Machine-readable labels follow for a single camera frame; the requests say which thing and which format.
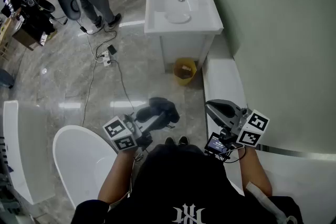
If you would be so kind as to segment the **dark grey cloth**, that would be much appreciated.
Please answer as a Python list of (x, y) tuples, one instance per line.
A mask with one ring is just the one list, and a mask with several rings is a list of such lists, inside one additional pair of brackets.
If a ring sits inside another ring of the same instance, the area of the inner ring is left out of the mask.
[(145, 123), (154, 116), (158, 118), (152, 123), (150, 130), (161, 130), (168, 127), (170, 123), (177, 123), (180, 120), (175, 104), (162, 97), (150, 98), (149, 106), (141, 108), (136, 113), (136, 120)]

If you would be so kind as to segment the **rounded device with black disc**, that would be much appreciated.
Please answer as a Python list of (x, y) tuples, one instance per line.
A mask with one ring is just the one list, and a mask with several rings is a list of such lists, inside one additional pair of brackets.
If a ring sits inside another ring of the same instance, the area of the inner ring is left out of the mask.
[(58, 0), (58, 2), (68, 19), (77, 21), (81, 18), (83, 10), (80, 0)]

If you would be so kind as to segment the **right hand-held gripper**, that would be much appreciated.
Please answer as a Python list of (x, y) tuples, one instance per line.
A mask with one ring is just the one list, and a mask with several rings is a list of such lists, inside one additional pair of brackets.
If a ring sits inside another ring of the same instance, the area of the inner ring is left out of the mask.
[(205, 111), (219, 126), (220, 142), (225, 147), (256, 147), (265, 133), (270, 119), (257, 110), (243, 108), (235, 103), (214, 99), (206, 101)]

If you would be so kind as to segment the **person's right forearm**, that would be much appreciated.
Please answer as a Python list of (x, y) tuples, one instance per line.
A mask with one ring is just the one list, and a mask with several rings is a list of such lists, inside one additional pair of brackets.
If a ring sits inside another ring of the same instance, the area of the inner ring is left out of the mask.
[(244, 147), (238, 150), (243, 192), (247, 193), (248, 183), (257, 186), (266, 196), (272, 196), (271, 183), (263, 169), (256, 150)]

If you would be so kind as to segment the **person's left forearm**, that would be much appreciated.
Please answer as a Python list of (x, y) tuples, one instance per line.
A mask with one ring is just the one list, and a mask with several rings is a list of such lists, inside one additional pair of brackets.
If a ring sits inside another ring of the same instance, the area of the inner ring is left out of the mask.
[(129, 191), (136, 149), (120, 151), (99, 191), (98, 200), (114, 204)]

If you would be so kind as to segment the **person's black shirt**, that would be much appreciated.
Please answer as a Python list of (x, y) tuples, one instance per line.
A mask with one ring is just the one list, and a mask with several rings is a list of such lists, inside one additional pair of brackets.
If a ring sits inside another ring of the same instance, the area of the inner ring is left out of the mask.
[(223, 163), (195, 145), (157, 145), (118, 202), (80, 203), (71, 224), (303, 224), (288, 196), (266, 196), (252, 183), (239, 193)]

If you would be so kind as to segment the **wooden cabinet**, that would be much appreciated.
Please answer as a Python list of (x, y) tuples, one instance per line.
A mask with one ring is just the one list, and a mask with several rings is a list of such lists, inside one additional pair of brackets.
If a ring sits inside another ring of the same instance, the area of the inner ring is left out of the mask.
[(44, 46), (44, 44), (41, 43), (42, 34), (35, 35), (26, 31), (23, 28), (15, 30), (12, 34), (12, 37), (30, 51), (34, 50), (34, 48), (32, 47), (32, 45), (34, 44), (37, 44), (41, 47)]

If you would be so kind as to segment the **small screen device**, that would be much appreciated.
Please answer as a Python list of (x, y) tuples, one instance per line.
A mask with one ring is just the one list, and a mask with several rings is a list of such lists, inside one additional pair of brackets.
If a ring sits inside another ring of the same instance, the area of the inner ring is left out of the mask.
[(205, 154), (214, 155), (224, 160), (230, 159), (231, 152), (219, 141), (219, 135), (213, 132), (209, 137), (205, 147)]

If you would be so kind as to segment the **white plate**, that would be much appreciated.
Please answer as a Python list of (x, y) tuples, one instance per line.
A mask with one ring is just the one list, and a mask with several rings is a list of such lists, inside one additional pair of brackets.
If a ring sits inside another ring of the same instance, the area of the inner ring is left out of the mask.
[(179, 12), (166, 12), (164, 17), (171, 24), (185, 24), (188, 23), (191, 19), (189, 13)]

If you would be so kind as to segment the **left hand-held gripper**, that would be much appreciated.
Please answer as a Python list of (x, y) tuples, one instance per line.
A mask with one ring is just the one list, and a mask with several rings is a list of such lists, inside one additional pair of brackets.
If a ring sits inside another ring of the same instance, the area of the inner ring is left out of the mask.
[(103, 130), (111, 140), (117, 151), (125, 151), (134, 147), (141, 150), (153, 142), (151, 132), (166, 127), (165, 112), (159, 115), (139, 116), (125, 114), (118, 116), (103, 126)]

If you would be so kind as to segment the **white low ledge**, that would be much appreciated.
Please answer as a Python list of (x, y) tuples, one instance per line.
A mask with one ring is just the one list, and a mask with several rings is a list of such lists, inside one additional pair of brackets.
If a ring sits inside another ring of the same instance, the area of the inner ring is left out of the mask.
[(228, 100), (247, 107), (243, 85), (233, 58), (207, 56), (202, 66), (205, 100)]

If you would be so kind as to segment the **black chair with bags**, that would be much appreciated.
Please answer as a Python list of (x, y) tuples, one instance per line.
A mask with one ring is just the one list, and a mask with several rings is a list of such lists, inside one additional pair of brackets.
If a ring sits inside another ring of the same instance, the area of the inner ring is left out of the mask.
[(57, 31), (50, 21), (54, 18), (52, 13), (55, 6), (47, 0), (3, 0), (5, 6), (1, 12), (7, 17), (13, 14), (15, 17), (21, 16), (24, 23), (32, 29), (53, 35)]

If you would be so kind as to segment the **yellow waste bin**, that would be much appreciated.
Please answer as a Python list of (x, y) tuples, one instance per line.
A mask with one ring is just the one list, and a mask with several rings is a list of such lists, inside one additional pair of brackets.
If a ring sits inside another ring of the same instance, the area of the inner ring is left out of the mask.
[(192, 58), (178, 58), (173, 65), (173, 74), (181, 86), (189, 84), (197, 73), (197, 67)]

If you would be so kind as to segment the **white power strip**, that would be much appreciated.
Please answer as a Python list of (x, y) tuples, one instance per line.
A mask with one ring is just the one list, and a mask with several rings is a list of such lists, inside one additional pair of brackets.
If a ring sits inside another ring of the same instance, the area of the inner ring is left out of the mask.
[(111, 63), (109, 51), (108, 50), (104, 51), (101, 56), (102, 56), (102, 60), (103, 60), (103, 65), (105, 67), (109, 66), (110, 63)]

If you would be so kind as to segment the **dark blue seat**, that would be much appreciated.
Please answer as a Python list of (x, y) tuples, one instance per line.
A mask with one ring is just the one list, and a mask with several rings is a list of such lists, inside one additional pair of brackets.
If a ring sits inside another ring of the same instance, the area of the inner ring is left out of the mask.
[(0, 68), (0, 86), (11, 89), (14, 86), (14, 78), (6, 70)]

